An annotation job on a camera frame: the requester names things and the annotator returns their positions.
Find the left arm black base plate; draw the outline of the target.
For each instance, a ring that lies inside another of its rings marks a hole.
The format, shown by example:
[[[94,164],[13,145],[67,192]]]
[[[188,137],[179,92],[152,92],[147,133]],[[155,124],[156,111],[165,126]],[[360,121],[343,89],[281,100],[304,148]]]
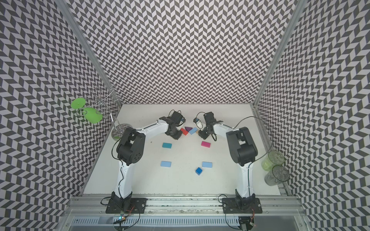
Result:
[[[144,214],[147,198],[110,199],[106,208],[106,214]]]

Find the red rectangular block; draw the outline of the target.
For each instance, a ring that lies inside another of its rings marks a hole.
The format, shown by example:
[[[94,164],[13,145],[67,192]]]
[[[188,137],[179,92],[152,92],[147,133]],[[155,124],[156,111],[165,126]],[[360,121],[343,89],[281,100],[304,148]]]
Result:
[[[188,131],[186,131],[184,128],[181,128],[181,130],[180,130],[180,131],[181,131],[185,136],[189,134],[189,132],[188,132]]]

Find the magenta rectangular block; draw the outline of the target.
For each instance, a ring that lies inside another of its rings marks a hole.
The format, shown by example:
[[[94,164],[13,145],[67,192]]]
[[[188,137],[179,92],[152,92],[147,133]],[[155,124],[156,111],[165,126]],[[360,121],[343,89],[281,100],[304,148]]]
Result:
[[[201,146],[203,146],[203,147],[207,147],[207,148],[210,148],[210,147],[211,147],[211,143],[209,143],[209,142],[205,142],[205,141],[202,141],[202,142],[201,142]]]

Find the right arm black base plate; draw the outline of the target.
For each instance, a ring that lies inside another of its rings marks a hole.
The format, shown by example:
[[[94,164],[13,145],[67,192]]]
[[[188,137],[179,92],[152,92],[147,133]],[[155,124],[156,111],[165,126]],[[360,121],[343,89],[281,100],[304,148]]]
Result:
[[[262,214],[262,205],[259,198],[251,201],[236,201],[236,198],[222,198],[222,209],[224,214]]]

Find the teal rectangular block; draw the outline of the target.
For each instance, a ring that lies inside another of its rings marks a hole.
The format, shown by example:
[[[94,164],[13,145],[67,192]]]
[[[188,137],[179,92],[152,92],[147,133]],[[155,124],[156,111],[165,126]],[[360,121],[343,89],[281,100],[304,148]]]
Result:
[[[172,144],[171,144],[171,143],[166,143],[166,142],[164,142],[164,143],[162,144],[162,147],[163,147],[163,148],[167,148],[167,149],[171,149],[171,148],[172,148]]]

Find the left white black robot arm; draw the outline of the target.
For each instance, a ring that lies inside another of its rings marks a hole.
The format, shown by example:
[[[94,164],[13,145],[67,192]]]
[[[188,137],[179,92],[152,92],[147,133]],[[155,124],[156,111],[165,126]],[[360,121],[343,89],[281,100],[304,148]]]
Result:
[[[111,199],[125,202],[132,197],[132,185],[136,163],[143,157],[145,142],[155,136],[165,134],[178,140],[183,132],[182,126],[186,122],[180,111],[174,111],[168,116],[160,117],[156,122],[141,127],[127,128],[116,147],[119,161],[119,175],[117,186],[112,193]]]

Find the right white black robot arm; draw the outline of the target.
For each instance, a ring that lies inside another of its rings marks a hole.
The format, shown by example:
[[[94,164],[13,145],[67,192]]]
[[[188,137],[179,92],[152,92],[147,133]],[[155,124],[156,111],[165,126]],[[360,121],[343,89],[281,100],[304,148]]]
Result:
[[[218,137],[227,140],[231,159],[239,166],[235,201],[240,208],[251,204],[255,200],[252,169],[258,150],[250,130],[247,127],[237,129],[225,125],[223,121],[216,120],[213,112],[202,112],[202,114],[205,123],[200,122],[198,118],[193,120],[197,126],[201,125],[198,135],[204,140],[208,137],[212,137],[213,141],[217,141]]]

